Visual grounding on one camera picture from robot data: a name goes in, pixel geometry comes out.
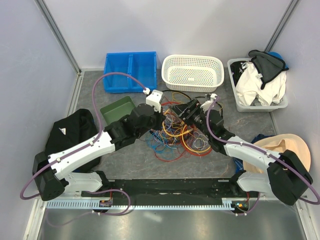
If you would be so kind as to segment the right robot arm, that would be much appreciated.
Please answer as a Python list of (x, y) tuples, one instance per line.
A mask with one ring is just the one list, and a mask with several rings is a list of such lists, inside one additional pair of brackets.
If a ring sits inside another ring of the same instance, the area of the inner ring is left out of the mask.
[(303, 197), (311, 190), (318, 199), (320, 195), (312, 186), (313, 179), (298, 156), (291, 150), (278, 152), (267, 150), (247, 142), (224, 128), (224, 120), (215, 102), (201, 107), (197, 99), (172, 107), (172, 111), (188, 126), (195, 126), (207, 138), (210, 147), (218, 153), (240, 159), (259, 169), (261, 173), (246, 170), (233, 176), (229, 191), (235, 197), (245, 192), (259, 192), (275, 196), (282, 203), (292, 206), (297, 200), (312, 204)]

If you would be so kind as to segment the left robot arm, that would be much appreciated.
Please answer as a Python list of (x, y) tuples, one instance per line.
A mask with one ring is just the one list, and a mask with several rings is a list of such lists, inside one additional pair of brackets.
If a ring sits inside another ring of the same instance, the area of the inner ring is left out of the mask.
[(67, 150), (34, 157), (32, 175), (43, 201), (53, 200), (64, 192), (88, 191), (106, 196), (110, 185), (96, 173), (75, 170), (103, 155), (111, 154), (135, 143), (149, 130), (161, 128), (165, 117), (159, 103), (141, 103), (92, 138)]

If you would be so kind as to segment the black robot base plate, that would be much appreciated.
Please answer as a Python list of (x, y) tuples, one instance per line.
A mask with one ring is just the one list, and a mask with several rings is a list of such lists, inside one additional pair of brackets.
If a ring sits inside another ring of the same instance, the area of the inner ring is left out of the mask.
[(132, 206), (221, 205), (223, 198), (248, 196), (228, 178), (115, 179), (100, 190), (109, 189), (126, 192)]

